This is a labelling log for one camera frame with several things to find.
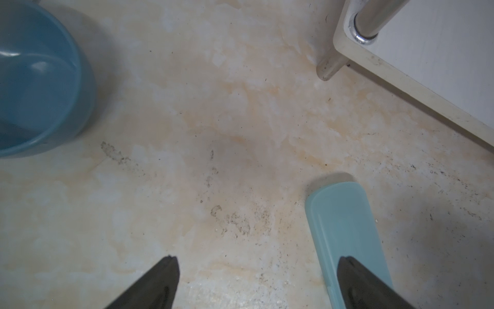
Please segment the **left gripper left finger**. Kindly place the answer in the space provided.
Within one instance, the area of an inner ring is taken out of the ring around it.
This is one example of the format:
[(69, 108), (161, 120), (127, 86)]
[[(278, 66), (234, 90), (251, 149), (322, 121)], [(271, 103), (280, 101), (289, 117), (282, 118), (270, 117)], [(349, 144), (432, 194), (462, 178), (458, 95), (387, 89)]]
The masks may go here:
[(166, 256), (106, 308), (172, 308), (180, 267), (177, 257)]

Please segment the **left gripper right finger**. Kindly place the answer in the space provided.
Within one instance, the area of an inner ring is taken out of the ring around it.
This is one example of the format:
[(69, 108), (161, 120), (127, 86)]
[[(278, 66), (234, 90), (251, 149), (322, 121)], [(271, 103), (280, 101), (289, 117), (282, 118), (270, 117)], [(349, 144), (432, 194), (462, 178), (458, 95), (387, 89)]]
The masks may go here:
[(339, 259), (337, 278), (346, 308), (414, 309), (408, 301), (352, 256)]

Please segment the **teal pencil case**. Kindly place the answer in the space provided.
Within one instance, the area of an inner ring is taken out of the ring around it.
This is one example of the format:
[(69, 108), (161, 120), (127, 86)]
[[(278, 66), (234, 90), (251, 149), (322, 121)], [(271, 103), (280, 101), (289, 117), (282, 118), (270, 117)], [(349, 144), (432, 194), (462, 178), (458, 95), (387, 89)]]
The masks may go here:
[(344, 308), (337, 268), (352, 256), (393, 287), (382, 242), (364, 188), (356, 182), (327, 185), (311, 193), (305, 211), (331, 306)]

